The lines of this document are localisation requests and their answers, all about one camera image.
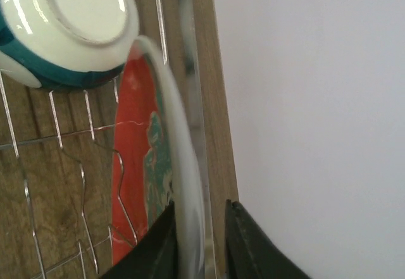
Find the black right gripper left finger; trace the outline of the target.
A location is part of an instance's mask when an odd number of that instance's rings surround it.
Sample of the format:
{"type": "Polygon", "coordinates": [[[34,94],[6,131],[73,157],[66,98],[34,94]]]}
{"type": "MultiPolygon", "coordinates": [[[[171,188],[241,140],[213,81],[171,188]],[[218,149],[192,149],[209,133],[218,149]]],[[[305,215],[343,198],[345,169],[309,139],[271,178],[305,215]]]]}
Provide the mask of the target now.
{"type": "Polygon", "coordinates": [[[173,201],[134,249],[101,277],[110,279],[178,277],[178,243],[173,201]]]}

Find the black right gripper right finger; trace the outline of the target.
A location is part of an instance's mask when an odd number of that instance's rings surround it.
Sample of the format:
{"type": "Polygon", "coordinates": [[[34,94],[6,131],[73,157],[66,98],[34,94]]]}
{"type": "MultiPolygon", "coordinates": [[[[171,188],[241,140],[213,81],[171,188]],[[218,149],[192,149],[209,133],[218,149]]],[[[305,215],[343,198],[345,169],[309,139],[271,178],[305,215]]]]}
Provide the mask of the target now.
{"type": "Polygon", "coordinates": [[[226,201],[225,248],[228,278],[309,279],[238,201],[226,201]]]}

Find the red and teal plate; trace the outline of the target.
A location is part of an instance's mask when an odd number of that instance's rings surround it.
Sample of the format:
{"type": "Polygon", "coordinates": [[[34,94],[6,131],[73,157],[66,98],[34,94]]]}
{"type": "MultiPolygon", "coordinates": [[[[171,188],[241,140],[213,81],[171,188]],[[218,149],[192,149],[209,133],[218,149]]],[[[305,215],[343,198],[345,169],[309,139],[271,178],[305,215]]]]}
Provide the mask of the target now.
{"type": "Polygon", "coordinates": [[[115,125],[111,189],[113,262],[175,203],[180,278],[204,277],[205,215],[199,165],[184,104],[157,44],[134,40],[115,125]]]}

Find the wire dish rack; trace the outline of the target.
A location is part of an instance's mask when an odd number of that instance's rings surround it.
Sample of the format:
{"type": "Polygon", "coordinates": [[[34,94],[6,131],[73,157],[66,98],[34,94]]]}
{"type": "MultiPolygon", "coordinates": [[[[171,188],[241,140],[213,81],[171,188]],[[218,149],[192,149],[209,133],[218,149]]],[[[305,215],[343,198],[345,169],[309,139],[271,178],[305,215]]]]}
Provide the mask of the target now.
{"type": "MultiPolygon", "coordinates": [[[[136,38],[157,44],[182,97],[204,199],[203,278],[218,278],[202,109],[193,103],[201,96],[194,0],[135,3],[136,38]]],[[[28,87],[1,71],[2,278],[102,278],[122,260],[113,262],[111,189],[124,69],[89,89],[28,87]]]]}

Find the white bowl with blue rim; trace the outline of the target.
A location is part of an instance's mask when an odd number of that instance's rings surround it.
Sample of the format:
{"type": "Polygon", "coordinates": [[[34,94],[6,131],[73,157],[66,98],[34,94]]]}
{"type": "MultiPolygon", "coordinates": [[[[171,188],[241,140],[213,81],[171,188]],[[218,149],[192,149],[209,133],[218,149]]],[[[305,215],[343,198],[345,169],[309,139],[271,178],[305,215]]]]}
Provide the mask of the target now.
{"type": "Polygon", "coordinates": [[[33,88],[97,87],[138,34],[135,0],[1,0],[1,71],[33,88]]]}

